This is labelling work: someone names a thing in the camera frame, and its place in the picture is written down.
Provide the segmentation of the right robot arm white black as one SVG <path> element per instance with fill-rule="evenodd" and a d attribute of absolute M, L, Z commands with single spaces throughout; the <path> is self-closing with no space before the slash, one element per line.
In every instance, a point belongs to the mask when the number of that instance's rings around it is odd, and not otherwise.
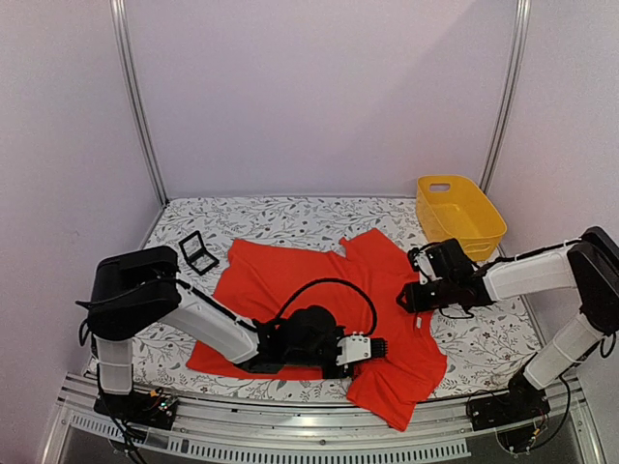
<path fill-rule="evenodd" d="M 410 314 L 452 305 L 469 311 L 515 298 L 572 305 L 552 339 L 510 379 L 499 407 L 507 421 L 521 421 L 544 389 L 618 332 L 618 245 L 600 226 L 483 264 L 474 263 L 455 239 L 415 247 L 407 258 L 420 278 L 404 284 L 396 302 Z"/>

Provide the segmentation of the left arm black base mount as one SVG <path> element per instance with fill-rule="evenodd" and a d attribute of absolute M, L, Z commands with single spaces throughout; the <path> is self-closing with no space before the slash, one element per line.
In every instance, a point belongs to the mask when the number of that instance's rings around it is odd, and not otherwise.
<path fill-rule="evenodd" d="M 162 430 L 172 429 L 177 409 L 178 398 L 161 388 L 149 392 L 131 390 L 128 394 L 100 391 L 94 405 L 100 415 Z"/>

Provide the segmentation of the red t-shirt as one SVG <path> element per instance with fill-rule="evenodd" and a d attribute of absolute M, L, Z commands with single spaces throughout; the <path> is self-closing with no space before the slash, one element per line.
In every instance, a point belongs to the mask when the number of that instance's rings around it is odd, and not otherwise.
<path fill-rule="evenodd" d="M 431 314 L 409 314 L 396 303 L 403 285 L 419 279 L 405 252 L 377 229 L 340 244 L 343 254 L 237 240 L 214 297 L 260 322 L 290 301 L 287 314 L 320 305 L 347 333 L 374 328 L 388 342 L 388 353 L 356 369 L 346 397 L 404 431 L 416 405 L 443 380 L 447 358 L 432 337 Z M 420 330 L 416 317 L 423 319 Z"/>

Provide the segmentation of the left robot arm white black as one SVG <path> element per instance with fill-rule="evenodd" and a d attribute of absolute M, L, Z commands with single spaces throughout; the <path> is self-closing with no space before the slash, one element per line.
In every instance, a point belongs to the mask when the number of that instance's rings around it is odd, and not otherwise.
<path fill-rule="evenodd" d="M 79 303 L 96 344 L 105 401 L 122 419 L 143 412 L 143 398 L 133 390 L 133 338 L 155 323 L 190 335 L 250 374 L 319 367 L 324 377 L 339 378 L 368 357 L 368 339 L 345 334 L 329 310 L 312 305 L 262 323 L 181 279 L 177 260 L 168 246 L 104 259 L 90 300 Z"/>

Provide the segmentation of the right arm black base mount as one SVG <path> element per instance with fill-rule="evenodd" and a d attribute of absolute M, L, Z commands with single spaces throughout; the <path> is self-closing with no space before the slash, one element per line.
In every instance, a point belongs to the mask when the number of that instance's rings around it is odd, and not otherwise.
<path fill-rule="evenodd" d="M 466 416 L 475 431 L 542 418 L 549 412 L 545 390 L 528 384 L 513 384 L 503 392 L 475 391 L 465 404 Z"/>

